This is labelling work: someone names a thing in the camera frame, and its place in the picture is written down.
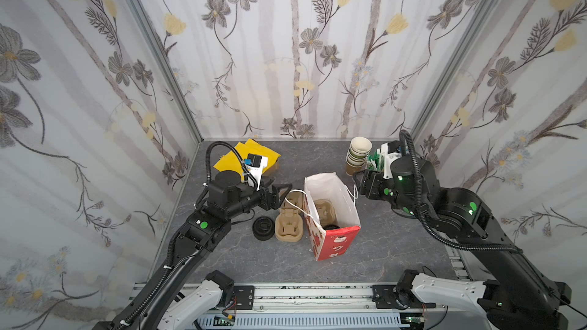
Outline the black plastic cup lid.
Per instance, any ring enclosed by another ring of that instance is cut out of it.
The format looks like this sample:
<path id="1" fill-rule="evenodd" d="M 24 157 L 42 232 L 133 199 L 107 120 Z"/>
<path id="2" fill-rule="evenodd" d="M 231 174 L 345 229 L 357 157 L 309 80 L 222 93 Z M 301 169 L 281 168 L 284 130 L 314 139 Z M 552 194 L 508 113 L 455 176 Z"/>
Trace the black plastic cup lid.
<path id="1" fill-rule="evenodd" d="M 325 231 L 331 231 L 331 230 L 337 230 L 337 229 L 340 229 L 340 227 L 339 227 L 339 226 L 337 226 L 337 225 L 331 224 L 331 225 L 326 225 L 326 226 L 324 226 L 324 227 L 323 227 L 323 229 L 324 229 Z"/>

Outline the brown pulp cup carrier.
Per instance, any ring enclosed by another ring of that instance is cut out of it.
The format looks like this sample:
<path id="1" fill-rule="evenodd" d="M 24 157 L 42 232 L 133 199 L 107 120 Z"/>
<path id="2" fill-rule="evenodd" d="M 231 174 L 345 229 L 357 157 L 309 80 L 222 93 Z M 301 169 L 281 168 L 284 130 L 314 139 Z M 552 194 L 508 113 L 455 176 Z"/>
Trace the brown pulp cup carrier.
<path id="1" fill-rule="evenodd" d="M 300 211 L 302 202 L 301 192 L 287 194 L 275 219 L 275 237 L 278 241 L 295 243 L 303 237 L 304 220 Z"/>

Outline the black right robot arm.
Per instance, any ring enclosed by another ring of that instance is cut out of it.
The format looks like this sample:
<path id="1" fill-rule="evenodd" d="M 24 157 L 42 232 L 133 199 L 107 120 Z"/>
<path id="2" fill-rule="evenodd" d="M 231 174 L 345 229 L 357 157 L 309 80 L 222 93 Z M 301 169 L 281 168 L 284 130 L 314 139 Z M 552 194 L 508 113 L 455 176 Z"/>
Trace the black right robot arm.
<path id="1" fill-rule="evenodd" d="M 459 282 L 405 270 L 392 290 L 374 292 L 375 302 L 397 310 L 445 305 L 480 315 L 496 329 L 568 329 L 560 308 L 571 305 L 570 287 L 542 274 L 476 193 L 442 187 L 408 131 L 392 146 L 400 157 L 385 172 L 362 171 L 359 194 L 403 210 L 445 246 L 473 253 L 492 279 Z"/>

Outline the red white paper bag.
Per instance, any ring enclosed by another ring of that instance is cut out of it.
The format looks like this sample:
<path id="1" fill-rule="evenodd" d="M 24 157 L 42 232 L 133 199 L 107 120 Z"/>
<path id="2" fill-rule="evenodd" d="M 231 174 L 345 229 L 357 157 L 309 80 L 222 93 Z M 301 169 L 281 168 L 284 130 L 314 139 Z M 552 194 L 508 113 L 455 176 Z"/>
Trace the red white paper bag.
<path id="1" fill-rule="evenodd" d="M 361 230 L 356 191 L 335 173 L 306 177 L 304 188 L 290 191 L 285 202 L 303 214 L 317 261 L 344 255 Z"/>

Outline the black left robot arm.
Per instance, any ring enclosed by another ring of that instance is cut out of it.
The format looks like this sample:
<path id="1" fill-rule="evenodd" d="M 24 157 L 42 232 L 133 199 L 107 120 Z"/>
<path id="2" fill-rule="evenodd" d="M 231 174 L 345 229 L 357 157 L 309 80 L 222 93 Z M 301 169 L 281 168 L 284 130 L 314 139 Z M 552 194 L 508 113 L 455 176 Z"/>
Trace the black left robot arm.
<path id="1" fill-rule="evenodd" d="M 212 175 L 211 154 L 218 146 L 235 154 L 240 172 L 227 170 Z M 225 141 L 209 145 L 205 154 L 205 188 L 194 212 L 171 238 L 162 266 L 119 315 L 96 323 L 94 329 L 156 329 L 189 276 L 229 234 L 234 218 L 256 207 L 265 211 L 281 207 L 292 185 L 255 177 L 249 169 L 255 162 L 254 157 L 242 158 Z"/>

